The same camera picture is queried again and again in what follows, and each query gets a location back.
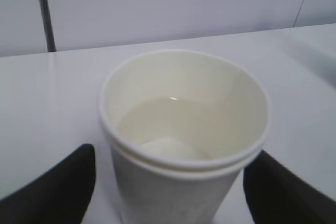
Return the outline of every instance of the water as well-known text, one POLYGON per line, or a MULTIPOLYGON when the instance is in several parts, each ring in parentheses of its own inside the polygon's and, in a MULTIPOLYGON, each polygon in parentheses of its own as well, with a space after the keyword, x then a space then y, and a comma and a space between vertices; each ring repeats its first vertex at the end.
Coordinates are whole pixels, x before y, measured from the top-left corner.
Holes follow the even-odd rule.
POLYGON ((178 159, 210 159, 237 149, 224 109, 177 98, 155 99, 132 109, 117 130, 148 152, 178 159))

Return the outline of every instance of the white table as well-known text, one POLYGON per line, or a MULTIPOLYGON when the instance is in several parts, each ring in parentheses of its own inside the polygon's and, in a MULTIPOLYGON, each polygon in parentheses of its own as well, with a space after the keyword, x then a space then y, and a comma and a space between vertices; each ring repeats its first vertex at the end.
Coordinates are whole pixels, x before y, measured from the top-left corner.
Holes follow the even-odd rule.
MULTIPOLYGON (((336 24, 1 58, 0 198, 92 143, 97 182, 83 222, 119 224, 99 89, 120 62, 166 48, 218 55, 254 74, 272 103, 265 150, 336 200, 336 24)), ((252 222, 239 176, 215 223, 252 222)))

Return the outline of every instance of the paper cup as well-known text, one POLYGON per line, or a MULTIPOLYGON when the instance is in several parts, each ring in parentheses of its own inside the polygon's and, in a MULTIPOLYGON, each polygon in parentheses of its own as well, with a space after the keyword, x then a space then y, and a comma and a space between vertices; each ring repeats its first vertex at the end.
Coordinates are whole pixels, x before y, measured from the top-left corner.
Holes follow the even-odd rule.
POLYGON ((239 171, 259 154, 269 121, 267 98, 255 78, 219 57, 187 50, 128 60, 104 82, 99 105, 124 224, 210 223, 239 171), (207 158, 183 159, 145 150, 118 130, 134 108, 169 97, 225 111, 234 137, 207 137, 206 126, 201 127, 186 144, 207 158))

